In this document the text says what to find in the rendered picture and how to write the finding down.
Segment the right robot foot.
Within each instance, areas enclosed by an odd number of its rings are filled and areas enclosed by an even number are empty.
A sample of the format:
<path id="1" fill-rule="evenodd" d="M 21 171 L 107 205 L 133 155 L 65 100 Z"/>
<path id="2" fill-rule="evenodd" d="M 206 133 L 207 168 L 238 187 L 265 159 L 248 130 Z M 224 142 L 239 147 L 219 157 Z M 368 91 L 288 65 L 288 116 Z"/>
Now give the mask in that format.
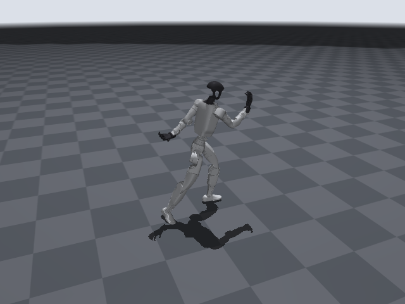
<path id="1" fill-rule="evenodd" d="M 171 224 L 171 225 L 175 224 L 176 221 L 175 221 L 175 219 L 173 218 L 172 214 L 171 214 L 170 212 L 168 212 L 168 214 L 167 214 L 167 213 L 165 212 L 165 210 L 166 210 L 166 207 L 162 209 L 161 213 L 164 215 L 166 221 L 167 221 L 169 224 Z"/>

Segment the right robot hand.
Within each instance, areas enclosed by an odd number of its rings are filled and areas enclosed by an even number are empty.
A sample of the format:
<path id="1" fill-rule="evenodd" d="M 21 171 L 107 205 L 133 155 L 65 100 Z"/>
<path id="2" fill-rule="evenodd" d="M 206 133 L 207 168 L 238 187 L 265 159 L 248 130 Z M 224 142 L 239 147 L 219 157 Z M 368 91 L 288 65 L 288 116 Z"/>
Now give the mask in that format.
<path id="1" fill-rule="evenodd" d="M 247 96 L 247 101 L 246 101 L 246 106 L 244 108 L 246 108 L 246 113 L 249 113 L 249 111 L 251 109 L 250 105 L 252 103 L 252 93 L 247 91 L 245 94 Z"/>

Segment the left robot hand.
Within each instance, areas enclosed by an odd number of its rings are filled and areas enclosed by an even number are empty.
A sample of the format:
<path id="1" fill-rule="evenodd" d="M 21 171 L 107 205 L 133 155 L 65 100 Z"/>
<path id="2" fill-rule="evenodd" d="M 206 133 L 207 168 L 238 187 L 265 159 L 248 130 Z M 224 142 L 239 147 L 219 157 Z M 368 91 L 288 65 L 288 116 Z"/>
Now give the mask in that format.
<path id="1" fill-rule="evenodd" d="M 168 134 L 160 134 L 160 132 L 159 132 L 158 134 L 162 140 L 164 140 L 164 141 L 167 140 L 168 142 L 170 139 L 173 139 L 176 137 L 176 135 L 173 135 L 171 132 L 169 132 Z"/>

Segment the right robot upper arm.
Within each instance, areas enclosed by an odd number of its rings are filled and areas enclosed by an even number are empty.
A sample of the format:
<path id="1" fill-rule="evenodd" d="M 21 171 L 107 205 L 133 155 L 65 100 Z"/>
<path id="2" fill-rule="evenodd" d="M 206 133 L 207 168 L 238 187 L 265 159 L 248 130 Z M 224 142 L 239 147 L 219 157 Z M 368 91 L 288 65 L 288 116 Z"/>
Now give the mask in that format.
<path id="1" fill-rule="evenodd" d="M 233 127 L 233 122 L 235 120 L 231 120 L 231 118 L 227 115 L 226 111 L 222 108 L 215 108 L 213 110 L 213 114 L 215 115 L 216 118 L 222 120 L 226 125 L 228 125 L 230 128 L 235 128 Z"/>

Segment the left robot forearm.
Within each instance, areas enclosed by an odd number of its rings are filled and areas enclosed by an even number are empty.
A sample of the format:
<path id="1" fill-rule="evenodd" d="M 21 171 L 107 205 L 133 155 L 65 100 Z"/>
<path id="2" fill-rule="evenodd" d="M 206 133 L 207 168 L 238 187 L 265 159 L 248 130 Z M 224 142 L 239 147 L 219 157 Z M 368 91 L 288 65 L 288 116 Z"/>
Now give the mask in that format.
<path id="1" fill-rule="evenodd" d="M 184 123 L 184 118 L 179 122 L 179 124 L 177 125 L 176 128 L 173 129 L 173 131 L 171 131 L 171 133 L 173 135 L 179 135 L 180 131 L 182 131 L 184 128 L 186 127 L 185 123 Z"/>

